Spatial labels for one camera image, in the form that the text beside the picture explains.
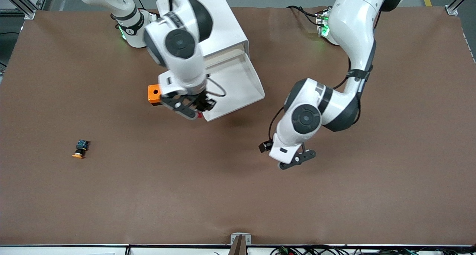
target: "white box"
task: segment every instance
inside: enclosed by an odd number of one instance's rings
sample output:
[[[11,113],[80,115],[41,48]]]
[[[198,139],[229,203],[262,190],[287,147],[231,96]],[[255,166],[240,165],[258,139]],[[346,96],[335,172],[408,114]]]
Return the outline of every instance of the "white box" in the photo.
[[[207,73],[221,85],[226,96],[210,96],[215,107],[203,112],[207,121],[229,114],[265,97],[263,86],[250,61],[250,44],[226,0],[198,0],[209,11],[213,29],[200,46]],[[169,10],[168,0],[157,0],[161,16]],[[220,94],[221,90],[208,81],[207,90]]]

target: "metal frame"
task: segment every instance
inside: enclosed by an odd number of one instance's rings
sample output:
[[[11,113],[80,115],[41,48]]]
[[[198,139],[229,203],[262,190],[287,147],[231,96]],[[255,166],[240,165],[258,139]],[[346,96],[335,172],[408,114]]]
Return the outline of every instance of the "metal frame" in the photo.
[[[471,248],[475,245],[421,245],[421,244],[323,244],[345,249],[383,249],[391,247],[409,248]],[[248,248],[276,248],[280,246],[311,247],[313,244],[251,244]],[[221,244],[34,244],[34,245],[0,245],[0,248],[229,248],[226,243]]]
[[[12,4],[25,14],[25,19],[33,19],[38,6],[30,0],[10,0]]]
[[[450,5],[445,5],[445,9],[448,15],[457,16],[458,11],[457,8],[464,2],[465,0],[454,0]]]

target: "black joint cap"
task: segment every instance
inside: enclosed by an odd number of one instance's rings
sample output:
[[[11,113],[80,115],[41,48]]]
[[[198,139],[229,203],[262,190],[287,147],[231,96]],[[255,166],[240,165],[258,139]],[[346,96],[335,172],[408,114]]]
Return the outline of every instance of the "black joint cap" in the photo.
[[[358,100],[357,97],[354,97],[347,107],[324,127],[333,132],[346,130],[354,124],[358,111]]]
[[[269,140],[269,141],[265,141],[264,143],[261,143],[260,144],[260,152],[261,153],[264,153],[264,152],[268,152],[269,150],[271,150],[271,147],[273,146],[273,141],[272,140]]]

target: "orange block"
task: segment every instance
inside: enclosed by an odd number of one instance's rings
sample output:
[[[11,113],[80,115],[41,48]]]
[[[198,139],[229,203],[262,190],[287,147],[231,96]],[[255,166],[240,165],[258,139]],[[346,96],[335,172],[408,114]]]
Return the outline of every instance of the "orange block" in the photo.
[[[148,101],[153,106],[161,105],[160,94],[162,94],[162,92],[160,92],[160,86],[158,84],[148,86],[147,97],[148,97]]]

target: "green led light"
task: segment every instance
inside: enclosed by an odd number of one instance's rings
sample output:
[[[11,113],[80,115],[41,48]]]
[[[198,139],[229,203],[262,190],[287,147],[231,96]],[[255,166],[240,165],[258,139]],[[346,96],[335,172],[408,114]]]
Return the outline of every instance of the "green led light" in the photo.
[[[119,31],[120,31],[120,33],[122,34],[122,38],[123,38],[124,40],[126,40],[126,36],[124,35],[124,32],[122,31],[122,28],[121,28],[121,27],[119,27]]]
[[[322,32],[321,32],[322,36],[327,36],[329,34],[329,26],[326,25],[322,28]]]

